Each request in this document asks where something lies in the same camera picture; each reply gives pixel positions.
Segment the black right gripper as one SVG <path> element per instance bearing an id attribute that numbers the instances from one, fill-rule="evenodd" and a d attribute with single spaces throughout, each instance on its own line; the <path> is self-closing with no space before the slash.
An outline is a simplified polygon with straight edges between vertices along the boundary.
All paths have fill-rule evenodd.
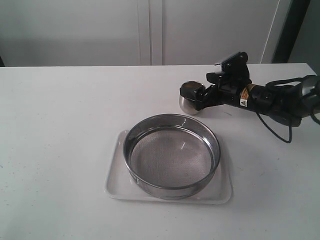
<path id="1" fill-rule="evenodd" d="M 181 86 L 179 106 L 182 111 L 202 111 L 205 108 L 230 105 L 244 110 L 252 110 L 250 99 L 247 99 L 248 107 L 241 106 L 243 90 L 252 83 L 249 73 L 218 74 L 209 72 L 206 80 L 213 85 L 205 87 Z"/>

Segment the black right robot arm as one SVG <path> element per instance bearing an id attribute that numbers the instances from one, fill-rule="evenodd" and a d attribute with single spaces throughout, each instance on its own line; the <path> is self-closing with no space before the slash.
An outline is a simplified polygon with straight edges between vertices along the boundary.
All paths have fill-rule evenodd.
<path id="1" fill-rule="evenodd" d="M 306 75 L 253 84 L 244 74 L 207 73 L 211 85 L 188 81 L 180 87 L 180 96 L 195 111 L 229 105 L 270 117 L 279 124 L 298 127 L 303 118 L 320 122 L 320 77 Z"/>

